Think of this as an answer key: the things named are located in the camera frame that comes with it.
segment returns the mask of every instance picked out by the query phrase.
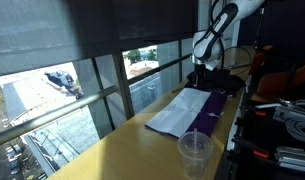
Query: plastic cup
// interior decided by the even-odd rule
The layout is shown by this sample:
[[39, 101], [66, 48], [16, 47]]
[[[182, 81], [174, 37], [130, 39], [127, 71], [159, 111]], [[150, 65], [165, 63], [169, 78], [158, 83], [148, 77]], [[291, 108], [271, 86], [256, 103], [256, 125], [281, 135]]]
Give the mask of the plastic cup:
[[185, 176], [191, 180], [203, 178], [213, 153], [211, 139], [195, 130], [183, 134], [177, 145], [182, 156]]

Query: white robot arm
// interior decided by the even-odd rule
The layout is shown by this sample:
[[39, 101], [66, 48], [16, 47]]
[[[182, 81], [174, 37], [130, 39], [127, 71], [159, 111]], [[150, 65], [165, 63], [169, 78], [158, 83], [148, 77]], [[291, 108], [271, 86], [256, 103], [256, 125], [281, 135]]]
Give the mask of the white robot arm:
[[230, 25], [251, 15], [265, 0], [231, 0], [207, 31], [194, 34], [192, 62], [203, 65], [212, 55], [218, 54], [217, 40]]

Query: wooden table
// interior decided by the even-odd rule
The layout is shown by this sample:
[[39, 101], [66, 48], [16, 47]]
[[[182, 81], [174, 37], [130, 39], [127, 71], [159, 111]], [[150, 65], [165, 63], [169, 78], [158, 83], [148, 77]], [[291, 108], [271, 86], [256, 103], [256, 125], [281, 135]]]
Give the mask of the wooden table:
[[[247, 72], [241, 74], [243, 79], [246, 76]], [[186, 179], [177, 149], [177, 139], [151, 131], [144, 126], [179, 92], [180, 90], [169, 92], [159, 98], [49, 179]], [[220, 117], [213, 131], [211, 139], [215, 148], [206, 169], [205, 179], [213, 179], [215, 176], [241, 94], [242, 90], [236, 97], [227, 100], [223, 108], [224, 115]]]

